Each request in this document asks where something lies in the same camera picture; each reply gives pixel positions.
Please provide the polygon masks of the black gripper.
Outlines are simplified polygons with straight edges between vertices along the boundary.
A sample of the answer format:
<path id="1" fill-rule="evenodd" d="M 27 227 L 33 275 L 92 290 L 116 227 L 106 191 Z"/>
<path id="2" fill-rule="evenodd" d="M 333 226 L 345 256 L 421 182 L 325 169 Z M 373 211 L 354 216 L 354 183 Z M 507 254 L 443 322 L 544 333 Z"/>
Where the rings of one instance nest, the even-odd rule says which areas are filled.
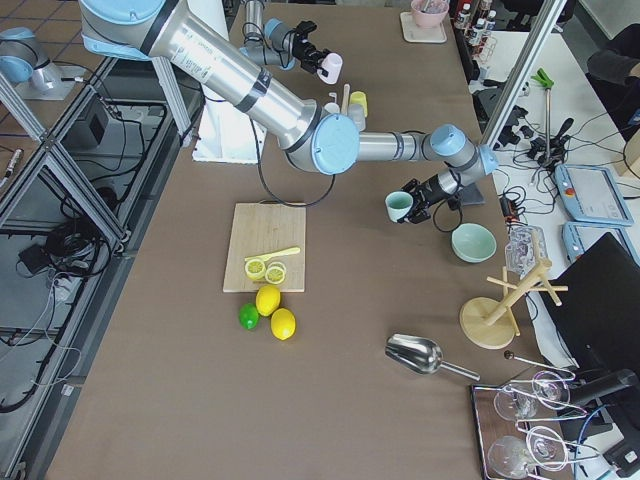
<path id="1" fill-rule="evenodd" d="M 301 63 L 316 63 L 313 68 L 315 74 L 321 79 L 327 79 L 329 77 L 329 71 L 325 68 L 325 62 L 323 61 L 331 51 L 324 48 L 318 49 L 308 39 L 308 32 L 300 32 L 296 30 L 294 32 L 292 41 L 292 54 Z"/>
<path id="2" fill-rule="evenodd" d="M 402 187 L 402 190 L 416 200 L 417 206 L 413 206 L 399 218 L 399 223 L 419 224 L 429 220 L 431 218 L 429 207 L 445 199 L 445 191 L 437 177 L 431 177 L 423 183 L 417 179 L 411 179 Z"/>

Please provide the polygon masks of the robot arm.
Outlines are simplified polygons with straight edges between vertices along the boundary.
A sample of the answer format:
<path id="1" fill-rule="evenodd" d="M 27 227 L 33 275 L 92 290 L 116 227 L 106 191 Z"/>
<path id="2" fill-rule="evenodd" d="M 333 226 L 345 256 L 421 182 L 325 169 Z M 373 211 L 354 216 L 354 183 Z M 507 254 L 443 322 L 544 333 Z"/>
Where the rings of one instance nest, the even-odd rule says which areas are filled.
<path id="1" fill-rule="evenodd" d="M 290 27 L 278 18 L 263 22 L 265 1 L 242 1 L 245 21 L 242 26 L 244 46 L 240 51 L 253 62 L 291 70 L 299 65 L 329 85 L 337 83 L 343 66 L 342 57 L 328 49 L 318 49 L 309 36 L 317 29 L 310 20 Z"/>
<path id="2" fill-rule="evenodd" d="M 363 161 L 441 161 L 446 169 L 405 185 L 413 205 L 405 219 L 429 217 L 430 206 L 491 174 L 498 160 L 452 124 L 430 134 L 361 132 L 346 115 L 302 100 L 264 67 L 197 17 L 185 1 L 83 1 L 87 50 L 103 56 L 163 57 L 264 126 L 296 168 L 341 174 Z"/>

